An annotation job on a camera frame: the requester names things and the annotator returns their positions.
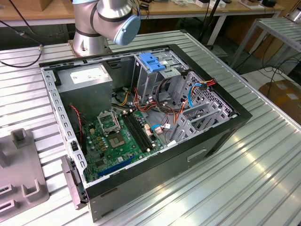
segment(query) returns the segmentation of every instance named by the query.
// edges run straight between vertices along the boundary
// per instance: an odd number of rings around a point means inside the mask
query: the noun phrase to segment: gray plastic holder
[[[0,138],[0,222],[48,198],[32,133],[17,129]]]

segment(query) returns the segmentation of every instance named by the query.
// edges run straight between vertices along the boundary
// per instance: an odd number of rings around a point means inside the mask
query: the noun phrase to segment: slotted aluminum surface
[[[259,19],[257,24],[290,47],[301,51],[301,24],[287,18]]]
[[[301,134],[294,122],[262,100],[228,66],[181,31],[139,35],[130,50],[178,44],[251,112],[221,148],[192,169],[115,210],[95,225],[298,225],[301,220]],[[43,59],[74,57],[67,44],[45,48]],[[33,61],[37,48],[0,52],[8,63]],[[76,211],[59,158],[66,154],[37,64],[0,66],[0,134],[33,131],[50,198],[1,224],[90,225],[88,207]]]

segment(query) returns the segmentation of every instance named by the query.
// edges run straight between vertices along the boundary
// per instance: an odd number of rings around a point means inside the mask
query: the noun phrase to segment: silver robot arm
[[[107,38],[129,44],[140,28],[130,0],[73,0],[76,32],[74,51],[80,56],[109,52]]]

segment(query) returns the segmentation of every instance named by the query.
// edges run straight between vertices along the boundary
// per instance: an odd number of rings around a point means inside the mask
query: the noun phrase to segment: blue drive bay latch
[[[142,62],[148,66],[151,72],[158,72],[166,69],[151,53],[142,53],[139,57]]]

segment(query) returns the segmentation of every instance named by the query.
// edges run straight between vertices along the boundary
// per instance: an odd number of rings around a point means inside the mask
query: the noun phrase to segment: green motherboard
[[[134,112],[133,117],[139,120],[143,132],[146,133],[143,128],[146,121],[141,112]],[[109,134],[107,137],[98,120],[83,126],[87,143],[87,168],[84,173],[88,183],[163,149],[161,141],[156,135],[152,135],[148,136],[148,139],[153,148],[149,152],[142,151],[122,116],[118,115],[116,118],[120,132]],[[109,117],[106,117],[102,124],[103,128],[113,125]]]

